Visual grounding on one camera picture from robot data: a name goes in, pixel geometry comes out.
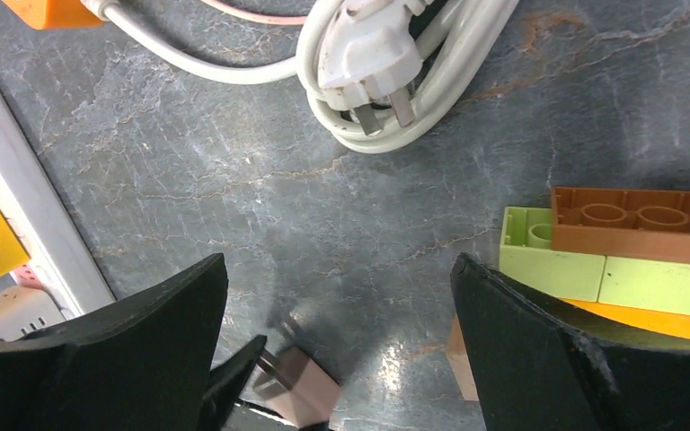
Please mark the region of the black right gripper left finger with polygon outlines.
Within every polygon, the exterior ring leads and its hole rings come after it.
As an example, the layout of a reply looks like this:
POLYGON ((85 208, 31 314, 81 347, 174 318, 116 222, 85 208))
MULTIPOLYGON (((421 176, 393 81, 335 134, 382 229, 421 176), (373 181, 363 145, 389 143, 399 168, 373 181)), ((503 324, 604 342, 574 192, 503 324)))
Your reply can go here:
POLYGON ((0 341, 0 430, 194 430, 226 308, 225 258, 0 341))

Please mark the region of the white multicolour power strip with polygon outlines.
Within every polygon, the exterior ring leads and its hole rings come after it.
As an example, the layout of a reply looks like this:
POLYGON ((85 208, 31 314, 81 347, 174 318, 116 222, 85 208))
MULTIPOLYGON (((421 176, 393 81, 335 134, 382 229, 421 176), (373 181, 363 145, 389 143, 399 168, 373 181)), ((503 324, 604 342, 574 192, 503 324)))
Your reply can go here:
POLYGON ((71 217, 0 93, 0 210, 30 259, 12 272, 68 319, 114 302, 71 217))

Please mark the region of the small pink plug adapter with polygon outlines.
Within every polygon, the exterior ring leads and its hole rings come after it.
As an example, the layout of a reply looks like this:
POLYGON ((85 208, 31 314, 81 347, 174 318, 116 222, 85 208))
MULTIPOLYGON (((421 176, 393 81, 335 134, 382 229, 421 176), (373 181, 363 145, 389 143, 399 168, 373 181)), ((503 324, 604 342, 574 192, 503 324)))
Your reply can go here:
POLYGON ((306 352, 290 347, 274 356, 265 350, 258 367, 253 391, 292 425, 304 428, 330 419, 341 387, 306 352))

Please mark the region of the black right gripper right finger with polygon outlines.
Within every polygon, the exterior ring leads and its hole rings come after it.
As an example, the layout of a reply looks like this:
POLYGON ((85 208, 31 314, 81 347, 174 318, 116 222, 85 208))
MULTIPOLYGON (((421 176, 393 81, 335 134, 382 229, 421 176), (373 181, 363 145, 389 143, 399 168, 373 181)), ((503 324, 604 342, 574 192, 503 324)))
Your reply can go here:
POLYGON ((690 430, 690 339, 629 326, 474 256, 450 285, 490 430, 690 430))

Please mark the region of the pink charger with cable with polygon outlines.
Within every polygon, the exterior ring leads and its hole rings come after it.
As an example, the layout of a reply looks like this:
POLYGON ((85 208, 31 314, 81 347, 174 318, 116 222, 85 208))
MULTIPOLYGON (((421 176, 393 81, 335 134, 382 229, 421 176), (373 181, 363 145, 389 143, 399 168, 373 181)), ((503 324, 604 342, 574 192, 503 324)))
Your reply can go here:
POLYGON ((306 15, 298 16, 277 16, 267 15, 263 13, 254 13, 244 9, 234 7, 230 4, 218 0, 201 0, 201 3, 218 10, 221 13, 226 13, 230 16, 244 20, 247 22, 275 25, 275 26, 302 26, 305 24, 306 15))

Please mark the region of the white cube adapter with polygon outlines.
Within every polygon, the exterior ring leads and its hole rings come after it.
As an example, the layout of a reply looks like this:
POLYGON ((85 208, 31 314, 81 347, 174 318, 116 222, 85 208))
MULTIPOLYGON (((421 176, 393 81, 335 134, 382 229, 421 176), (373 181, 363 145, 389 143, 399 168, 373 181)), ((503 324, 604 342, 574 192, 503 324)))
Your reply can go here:
POLYGON ((49 294, 25 286, 0 293, 0 340, 14 341, 66 318, 49 294))

